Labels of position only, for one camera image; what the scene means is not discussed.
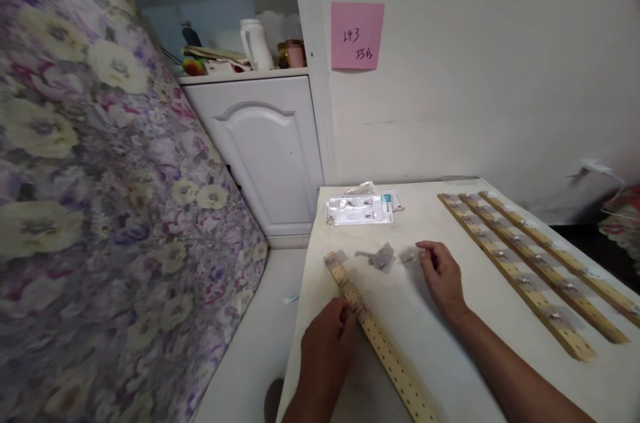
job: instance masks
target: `perforated wooden board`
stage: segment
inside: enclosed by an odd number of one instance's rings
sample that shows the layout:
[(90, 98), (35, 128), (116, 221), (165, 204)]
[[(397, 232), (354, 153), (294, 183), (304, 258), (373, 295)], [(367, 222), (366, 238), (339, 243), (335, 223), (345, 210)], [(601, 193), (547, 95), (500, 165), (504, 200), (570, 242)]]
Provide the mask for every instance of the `perforated wooden board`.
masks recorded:
[(596, 330), (598, 330), (607, 340), (612, 343), (628, 343), (630, 340), (615, 327), (602, 313), (598, 311), (582, 292), (564, 276), (555, 271), (545, 260), (550, 259), (546, 252), (533, 250), (520, 235), (514, 234), (511, 229), (505, 226), (500, 218), (493, 215), (494, 208), (486, 205), (484, 200), (478, 201), (473, 195), (461, 193), (461, 201), (473, 211), (487, 228), (493, 231), (500, 239), (513, 250), (524, 263), (533, 270), (543, 282), (549, 285), (560, 298), (562, 298), (577, 314), (582, 316)]
[(543, 247), (553, 258), (559, 261), (567, 270), (583, 281), (591, 290), (596, 292), (604, 301), (618, 310), (627, 320), (640, 328), (640, 308), (629, 298), (613, 288), (608, 282), (589, 273), (589, 269), (580, 263), (571, 253), (553, 246), (553, 241), (536, 228), (526, 225), (526, 220), (518, 213), (505, 207), (495, 195), (481, 191), (479, 195), (498, 210), (513, 226)]
[(461, 208), (462, 202), (458, 203), (457, 197), (453, 199), (445, 193), (438, 195), (438, 198), (567, 353), (582, 362), (592, 359), (596, 355), (595, 351), (566, 318), (556, 317), (557, 309), (523, 276), (516, 264), (496, 256), (500, 252), (499, 248), (486, 238), (482, 228), (468, 221), (467, 211)]
[(331, 252), (325, 256), (325, 264), (331, 271), (333, 279), (358, 317), (378, 359), (385, 367), (398, 395), (416, 423), (438, 423), (439, 419), (433, 411), (425, 393), (414, 379), (412, 369), (402, 361), (382, 326), (373, 316), (369, 307), (355, 285), (347, 276), (343, 263), (347, 256), (343, 251)]

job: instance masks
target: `white shelf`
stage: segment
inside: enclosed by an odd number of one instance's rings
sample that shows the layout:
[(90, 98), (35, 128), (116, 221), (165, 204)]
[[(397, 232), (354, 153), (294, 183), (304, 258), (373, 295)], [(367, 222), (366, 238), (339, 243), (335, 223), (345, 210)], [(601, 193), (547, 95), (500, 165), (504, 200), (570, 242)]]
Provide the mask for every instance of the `white shelf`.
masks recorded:
[(248, 71), (242, 73), (211, 72), (201, 77), (178, 77), (180, 85), (201, 85), (202, 83), (219, 83), (223, 81), (262, 80), (269, 78), (298, 77), (308, 75), (308, 68), (275, 69), (266, 71)]

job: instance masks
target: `cabinet door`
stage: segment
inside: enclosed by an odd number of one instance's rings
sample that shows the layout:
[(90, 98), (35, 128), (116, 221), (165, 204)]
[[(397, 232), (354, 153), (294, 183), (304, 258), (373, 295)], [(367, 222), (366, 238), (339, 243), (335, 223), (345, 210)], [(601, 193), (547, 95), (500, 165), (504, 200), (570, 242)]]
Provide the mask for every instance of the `cabinet door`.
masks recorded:
[(323, 179), (308, 77), (184, 90), (262, 231), (310, 233)]

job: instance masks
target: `human hand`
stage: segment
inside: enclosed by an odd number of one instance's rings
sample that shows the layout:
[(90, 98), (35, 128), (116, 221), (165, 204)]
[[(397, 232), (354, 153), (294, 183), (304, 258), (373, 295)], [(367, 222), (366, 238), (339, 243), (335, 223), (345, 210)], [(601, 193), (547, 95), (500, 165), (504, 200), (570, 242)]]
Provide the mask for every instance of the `human hand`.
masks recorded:
[(443, 243), (421, 241), (415, 246), (423, 249), (420, 266), (433, 301), (445, 320), (452, 324), (469, 313), (462, 293), (460, 266)]
[(313, 421), (331, 419), (353, 359), (355, 325), (349, 302), (334, 298), (302, 337), (300, 379), (292, 406), (313, 413)]

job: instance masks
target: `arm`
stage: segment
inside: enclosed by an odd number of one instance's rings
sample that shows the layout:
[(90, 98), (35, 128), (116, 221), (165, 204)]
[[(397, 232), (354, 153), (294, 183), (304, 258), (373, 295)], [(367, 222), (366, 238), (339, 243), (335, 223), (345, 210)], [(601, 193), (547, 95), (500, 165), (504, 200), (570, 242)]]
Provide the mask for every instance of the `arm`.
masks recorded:
[(355, 347), (356, 316), (334, 298), (302, 337), (300, 378), (282, 423), (329, 423)]
[(420, 265), (435, 304), (475, 361), (508, 421), (594, 423), (469, 310), (460, 267), (447, 247), (429, 241), (416, 245), (424, 250)]

